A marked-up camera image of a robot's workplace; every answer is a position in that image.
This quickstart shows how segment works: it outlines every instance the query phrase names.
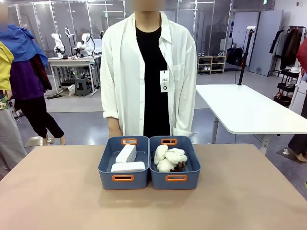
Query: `white plush toy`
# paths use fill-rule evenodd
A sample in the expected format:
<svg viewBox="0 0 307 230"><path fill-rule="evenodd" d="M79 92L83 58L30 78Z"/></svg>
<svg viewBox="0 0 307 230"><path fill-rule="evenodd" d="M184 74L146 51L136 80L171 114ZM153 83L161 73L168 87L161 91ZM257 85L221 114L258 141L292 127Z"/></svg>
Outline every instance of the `white plush toy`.
<svg viewBox="0 0 307 230"><path fill-rule="evenodd" d="M159 170L159 172L168 173L168 172L170 172L170 170L174 170L175 166L176 165L169 162L168 159L164 159L163 161L159 162L157 169Z"/></svg>
<svg viewBox="0 0 307 230"><path fill-rule="evenodd" d="M185 152L183 149L176 149L176 148L173 148L173 149L169 149L168 152L177 152L177 153L180 153L182 155L185 155Z"/></svg>
<svg viewBox="0 0 307 230"><path fill-rule="evenodd" d="M168 149L167 145L159 145L157 149L155 150L154 154L154 164L157 165L159 161L163 161L165 159L165 153Z"/></svg>
<svg viewBox="0 0 307 230"><path fill-rule="evenodd" d="M166 159L169 160L172 164L177 165L178 162L186 162L188 160L186 155L180 154L178 152L166 152Z"/></svg>

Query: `blue plastic bin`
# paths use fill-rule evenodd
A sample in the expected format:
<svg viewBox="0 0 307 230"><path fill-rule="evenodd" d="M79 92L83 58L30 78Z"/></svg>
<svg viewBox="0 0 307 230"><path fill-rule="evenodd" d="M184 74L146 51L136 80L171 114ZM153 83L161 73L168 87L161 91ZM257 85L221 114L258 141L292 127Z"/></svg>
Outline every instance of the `blue plastic bin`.
<svg viewBox="0 0 307 230"><path fill-rule="evenodd" d="M111 172L116 157L125 144L136 145L135 161L145 163L145 170L141 172ZM149 139L144 136L113 137L106 144L104 154L98 165L98 170L104 189L141 189L148 184L150 154Z"/></svg>
<svg viewBox="0 0 307 230"><path fill-rule="evenodd" d="M154 153L161 144L167 144L168 149L178 148L185 151L188 161L183 172L159 172L154 164ZM195 189L201 171L201 164L191 140L185 136L152 137L149 139L151 154L150 172L154 189Z"/></svg>

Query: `black pants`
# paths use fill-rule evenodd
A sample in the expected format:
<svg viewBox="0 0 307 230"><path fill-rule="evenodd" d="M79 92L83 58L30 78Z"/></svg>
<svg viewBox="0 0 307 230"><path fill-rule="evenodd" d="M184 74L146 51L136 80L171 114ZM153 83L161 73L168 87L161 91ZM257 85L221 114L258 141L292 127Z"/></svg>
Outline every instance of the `black pants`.
<svg viewBox="0 0 307 230"><path fill-rule="evenodd" d="M307 96L304 100L301 116L307 118ZM288 147L297 155L305 153L307 151L307 134L295 134L290 140Z"/></svg>
<svg viewBox="0 0 307 230"><path fill-rule="evenodd" d="M46 138L47 129L55 138L64 136L63 130L58 126L53 117L47 113L44 97L15 100L15 108L23 112L33 130L42 138Z"/></svg>

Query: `shirt collar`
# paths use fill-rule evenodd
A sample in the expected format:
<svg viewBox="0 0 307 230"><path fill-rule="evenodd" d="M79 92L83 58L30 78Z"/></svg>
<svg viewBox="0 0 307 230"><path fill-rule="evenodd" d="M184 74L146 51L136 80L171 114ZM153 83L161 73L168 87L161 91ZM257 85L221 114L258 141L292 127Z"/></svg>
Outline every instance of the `shirt collar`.
<svg viewBox="0 0 307 230"><path fill-rule="evenodd" d="M171 32L169 30L169 22L166 14L163 11L160 11L161 15L161 37L168 41L169 43L172 43L172 38L171 38ZM135 28L135 14L132 15L132 24L133 27Z"/></svg>

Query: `purple shirt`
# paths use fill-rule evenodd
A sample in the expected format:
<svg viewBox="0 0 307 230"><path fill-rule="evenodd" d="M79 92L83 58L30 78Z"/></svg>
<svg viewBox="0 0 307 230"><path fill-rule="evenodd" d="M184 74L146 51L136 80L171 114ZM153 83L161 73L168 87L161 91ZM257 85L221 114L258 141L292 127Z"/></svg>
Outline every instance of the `purple shirt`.
<svg viewBox="0 0 307 230"><path fill-rule="evenodd" d="M10 83L14 99L25 100L44 95L43 84L34 74L29 60L12 63Z"/></svg>

